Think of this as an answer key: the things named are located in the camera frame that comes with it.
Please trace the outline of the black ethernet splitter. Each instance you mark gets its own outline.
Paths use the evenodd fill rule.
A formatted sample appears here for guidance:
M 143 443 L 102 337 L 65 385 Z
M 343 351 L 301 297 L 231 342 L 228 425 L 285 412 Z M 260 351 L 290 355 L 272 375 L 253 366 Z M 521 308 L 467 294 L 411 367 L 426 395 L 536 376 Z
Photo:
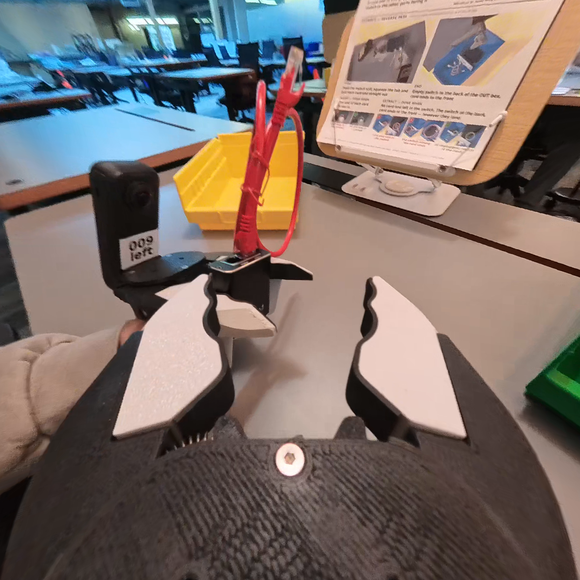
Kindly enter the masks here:
M 271 254 L 257 250 L 250 255 L 228 253 L 208 263 L 212 285 L 217 294 L 254 306 L 261 314 L 270 311 Z

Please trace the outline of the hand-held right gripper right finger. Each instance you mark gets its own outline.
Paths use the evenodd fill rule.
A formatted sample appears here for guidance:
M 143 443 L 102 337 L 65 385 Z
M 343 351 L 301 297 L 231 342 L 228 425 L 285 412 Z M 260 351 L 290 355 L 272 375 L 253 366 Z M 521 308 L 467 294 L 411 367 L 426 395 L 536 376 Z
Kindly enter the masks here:
M 346 383 L 353 414 L 380 442 L 419 436 L 467 443 L 467 429 L 434 325 L 381 277 L 366 280 L 361 338 Z

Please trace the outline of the person's left hand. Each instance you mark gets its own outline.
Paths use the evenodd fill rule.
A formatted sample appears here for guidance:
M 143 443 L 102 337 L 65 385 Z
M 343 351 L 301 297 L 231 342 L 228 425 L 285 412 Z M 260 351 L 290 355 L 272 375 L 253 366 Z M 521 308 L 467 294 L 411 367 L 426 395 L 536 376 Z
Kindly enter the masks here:
M 139 319 L 124 323 L 118 333 L 118 348 L 121 348 L 134 333 L 142 331 L 145 324 L 145 321 Z

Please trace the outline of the yellow plastic bin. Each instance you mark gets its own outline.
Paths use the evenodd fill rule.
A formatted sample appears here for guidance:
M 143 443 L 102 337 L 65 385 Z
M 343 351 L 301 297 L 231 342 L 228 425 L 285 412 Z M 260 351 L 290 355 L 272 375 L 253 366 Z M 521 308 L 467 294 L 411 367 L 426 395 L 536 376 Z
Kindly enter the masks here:
M 185 216 L 202 230 L 233 230 L 252 134 L 220 134 L 174 176 Z M 295 200 L 298 142 L 294 131 L 282 131 L 263 182 L 263 205 L 257 227 L 287 230 Z

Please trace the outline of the green plastic bin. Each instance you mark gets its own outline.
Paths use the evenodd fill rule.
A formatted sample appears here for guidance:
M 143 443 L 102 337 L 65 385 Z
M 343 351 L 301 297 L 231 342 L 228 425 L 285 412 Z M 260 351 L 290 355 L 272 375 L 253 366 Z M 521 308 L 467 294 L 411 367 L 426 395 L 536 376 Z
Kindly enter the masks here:
M 579 337 L 527 384 L 525 395 L 579 429 Z

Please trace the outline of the grey table with orange edge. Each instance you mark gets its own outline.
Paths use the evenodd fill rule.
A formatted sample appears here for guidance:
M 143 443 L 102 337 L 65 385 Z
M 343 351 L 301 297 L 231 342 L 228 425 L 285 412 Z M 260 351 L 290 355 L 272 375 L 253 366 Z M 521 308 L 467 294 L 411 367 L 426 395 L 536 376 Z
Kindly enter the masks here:
M 250 124 L 155 105 L 111 105 L 1 124 L 1 211 L 88 188 L 100 161 L 156 170 L 186 163 L 220 134 Z

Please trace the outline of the white stand base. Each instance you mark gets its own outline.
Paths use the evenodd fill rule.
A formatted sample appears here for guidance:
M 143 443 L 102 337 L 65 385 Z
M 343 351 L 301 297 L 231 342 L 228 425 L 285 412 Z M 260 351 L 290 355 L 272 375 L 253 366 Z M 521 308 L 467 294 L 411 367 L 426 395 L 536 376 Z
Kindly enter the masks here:
M 443 215 L 460 195 L 454 185 L 384 169 L 366 171 L 342 186 L 342 192 L 362 201 L 372 201 L 424 217 Z

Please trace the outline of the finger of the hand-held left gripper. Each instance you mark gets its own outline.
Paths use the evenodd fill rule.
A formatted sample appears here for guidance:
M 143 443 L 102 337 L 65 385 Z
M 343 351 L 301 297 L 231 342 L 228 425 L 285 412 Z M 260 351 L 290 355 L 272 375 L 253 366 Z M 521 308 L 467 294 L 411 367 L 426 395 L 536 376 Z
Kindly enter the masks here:
M 312 281 L 313 273 L 286 259 L 270 256 L 269 279 L 271 281 Z
M 220 324 L 219 338 L 228 359 L 233 358 L 234 340 L 273 337 L 277 327 L 254 305 L 236 301 L 228 295 L 217 295 L 216 314 Z

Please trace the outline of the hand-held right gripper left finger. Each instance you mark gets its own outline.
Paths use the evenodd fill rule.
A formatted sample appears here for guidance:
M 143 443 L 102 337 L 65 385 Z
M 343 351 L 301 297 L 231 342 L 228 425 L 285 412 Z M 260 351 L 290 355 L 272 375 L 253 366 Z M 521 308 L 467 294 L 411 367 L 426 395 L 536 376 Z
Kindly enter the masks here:
M 179 431 L 178 439 L 209 433 L 235 395 L 219 331 L 212 277 L 201 274 L 146 323 L 112 436 L 158 429 Z

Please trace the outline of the person's left forearm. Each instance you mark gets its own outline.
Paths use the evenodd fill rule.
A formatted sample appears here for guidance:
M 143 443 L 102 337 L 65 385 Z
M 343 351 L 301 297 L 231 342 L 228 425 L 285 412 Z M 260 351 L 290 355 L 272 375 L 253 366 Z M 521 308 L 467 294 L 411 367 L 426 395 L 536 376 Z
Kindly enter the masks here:
M 1 493 L 34 465 L 79 398 L 116 355 L 122 325 L 77 337 L 34 335 L 1 347 Z

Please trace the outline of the rows of background desks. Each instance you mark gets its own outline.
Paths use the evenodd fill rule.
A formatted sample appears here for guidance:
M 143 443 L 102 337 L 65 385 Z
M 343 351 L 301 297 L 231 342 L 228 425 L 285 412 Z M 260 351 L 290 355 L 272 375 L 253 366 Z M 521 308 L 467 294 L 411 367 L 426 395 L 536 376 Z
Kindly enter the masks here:
M 163 59 L 159 66 L 81 67 L 46 69 L 55 83 L 71 81 L 79 88 L 98 94 L 113 93 L 118 86 L 126 86 L 136 96 L 137 88 L 148 88 L 156 105 L 176 101 L 188 112 L 195 113 L 194 95 L 205 85 L 221 85 L 225 91 L 224 105 L 230 120 L 237 113 L 255 106 L 257 82 L 262 80 L 262 68 L 195 67 L 174 69 L 173 63 Z

